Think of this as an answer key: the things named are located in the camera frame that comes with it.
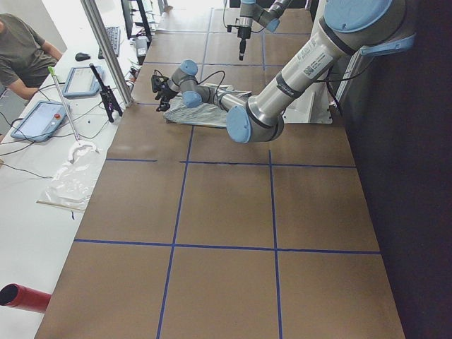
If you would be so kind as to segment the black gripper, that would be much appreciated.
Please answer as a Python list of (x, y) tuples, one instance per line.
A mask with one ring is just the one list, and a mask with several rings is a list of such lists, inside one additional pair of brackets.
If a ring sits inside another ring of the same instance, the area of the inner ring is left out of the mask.
[(237, 37), (241, 39), (239, 43), (239, 60), (244, 60), (246, 51), (246, 40), (251, 37), (252, 19), (236, 19), (234, 24), (227, 24), (227, 31), (232, 32), (232, 29), (237, 29)]
[(155, 100), (160, 101), (157, 110), (168, 110), (170, 100), (174, 97), (174, 91), (169, 86), (169, 78), (159, 70), (154, 70), (150, 79), (152, 92), (156, 94)]

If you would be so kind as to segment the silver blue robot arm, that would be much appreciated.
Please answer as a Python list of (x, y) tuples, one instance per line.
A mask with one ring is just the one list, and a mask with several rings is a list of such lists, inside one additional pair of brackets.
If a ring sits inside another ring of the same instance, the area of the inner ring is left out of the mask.
[(285, 110), (345, 55), (379, 56), (404, 52), (415, 39), (418, 1), (325, 1), (316, 12), (318, 30), (257, 95), (204, 85), (198, 67), (184, 60), (166, 77), (155, 71), (152, 91), (158, 111), (177, 124), (226, 129), (237, 143), (275, 140)]
[(262, 28), (275, 32), (280, 24), (280, 17), (285, 9), (292, 3), (291, 0), (274, 1), (268, 10), (257, 4), (257, 1), (240, 1), (239, 17), (235, 19), (234, 24), (227, 24), (227, 32), (237, 29), (239, 43), (239, 60), (244, 60), (246, 51), (246, 42), (251, 37), (253, 22), (258, 23)]

